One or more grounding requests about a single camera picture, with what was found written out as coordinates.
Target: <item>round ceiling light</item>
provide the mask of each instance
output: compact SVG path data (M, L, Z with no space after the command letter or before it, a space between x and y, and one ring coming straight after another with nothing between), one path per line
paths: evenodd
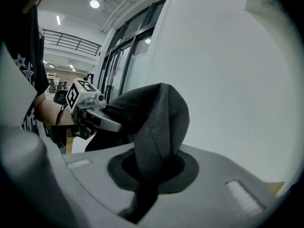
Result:
M99 8L99 2L96 1L96 0L90 1L90 5L91 5L91 7L92 7L93 9Z

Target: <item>black cable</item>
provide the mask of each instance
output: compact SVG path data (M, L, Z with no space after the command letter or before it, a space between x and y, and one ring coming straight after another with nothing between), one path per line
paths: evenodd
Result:
M58 139L59 139L59 141L60 141L60 144L62 145L62 147L60 147L60 148L66 147L66 146L61 142L61 139L60 139L60 136L59 136L59 132L58 132L58 123L59 123L60 117L61 117L61 115L62 115L62 113L63 113L63 111L64 111L64 109L65 109L66 107L67 107L67 104L61 106L60 112L59 112L58 115L57 115L56 124L55 124L57 137L58 137Z

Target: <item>ceiling pipe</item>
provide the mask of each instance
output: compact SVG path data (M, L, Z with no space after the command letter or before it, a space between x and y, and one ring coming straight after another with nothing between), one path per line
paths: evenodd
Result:
M113 23L133 4L137 3L140 0L124 0L111 14L109 19L104 24L103 28L100 30L102 33L106 33L108 29L113 25Z

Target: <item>railing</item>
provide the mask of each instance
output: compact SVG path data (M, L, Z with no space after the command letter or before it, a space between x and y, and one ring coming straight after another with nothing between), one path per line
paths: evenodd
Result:
M101 47L101 45L94 42L48 29L43 29L43 36L45 44L70 48L93 56L97 55Z

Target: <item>white print on shirt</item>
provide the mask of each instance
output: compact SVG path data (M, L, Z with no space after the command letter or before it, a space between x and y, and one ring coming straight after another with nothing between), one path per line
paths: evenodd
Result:
M23 70L22 72L25 74L25 78L28 79L30 83L32 83L32 75L34 74L34 72L30 70L30 66L32 65L28 63L28 69Z
M18 53L18 58L14 60L14 62L17 64L18 68L20 67L25 67L27 68L27 66L25 66L24 64L25 58L22 58L22 56L20 56L20 54Z
M28 131L34 131L37 128L37 123L34 114L34 108L31 111L30 115L27 115L26 120L23 121L23 129Z

